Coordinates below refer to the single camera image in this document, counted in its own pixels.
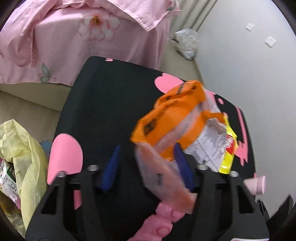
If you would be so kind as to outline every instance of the black table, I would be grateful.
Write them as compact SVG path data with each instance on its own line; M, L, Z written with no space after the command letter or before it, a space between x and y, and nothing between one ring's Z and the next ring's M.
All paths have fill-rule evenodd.
M130 142L138 119L146 115L157 98L163 95L154 80L162 72L121 61L105 58L88 59L68 96L62 110L55 136L60 133L72 135L83 150L83 168L100 162L105 168L117 145L121 145L119 167L111 190L97 196L97 206L106 234L117 241L126 241L142 226L144 220L159 203L142 184ZM237 109L219 95L215 95L218 107L229 116L230 126L237 140L244 142ZM235 156L232 170L243 178L251 178L255 172L252 145L247 131L248 163L241 165ZM77 210L78 224L81 210ZM184 239L190 215L174 224L164 239Z

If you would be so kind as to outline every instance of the floor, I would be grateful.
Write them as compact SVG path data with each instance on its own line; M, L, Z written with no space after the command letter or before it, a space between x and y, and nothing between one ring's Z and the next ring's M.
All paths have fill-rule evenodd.
M200 80L201 76L194 61L186 60L169 41L160 70L183 80ZM25 101L0 91L0 124L15 119L38 142L52 140L60 112Z

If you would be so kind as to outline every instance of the yellow packet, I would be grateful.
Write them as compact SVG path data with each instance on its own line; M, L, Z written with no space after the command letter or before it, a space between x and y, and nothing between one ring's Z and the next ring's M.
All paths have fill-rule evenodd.
M220 166L219 172L224 174L229 174L230 169L232 166L234 153L237 149L237 135L234 133L234 131L231 129L229 125L229 121L226 115L223 116L226 124L226 150L225 150L225 157L222 161L222 164Z

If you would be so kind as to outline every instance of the pink flower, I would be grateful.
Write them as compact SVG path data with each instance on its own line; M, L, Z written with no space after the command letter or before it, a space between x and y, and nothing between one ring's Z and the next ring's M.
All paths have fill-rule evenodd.
M113 30L117 29L119 25L120 21L116 16L106 10L98 9L88 16L83 16L78 26L78 33L86 42L112 40Z

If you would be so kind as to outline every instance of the curtain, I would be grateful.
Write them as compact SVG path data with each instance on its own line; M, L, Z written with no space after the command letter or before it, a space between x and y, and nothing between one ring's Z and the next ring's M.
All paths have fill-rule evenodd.
M172 21L170 38L175 32L192 28L197 31L217 0L179 0L181 13Z

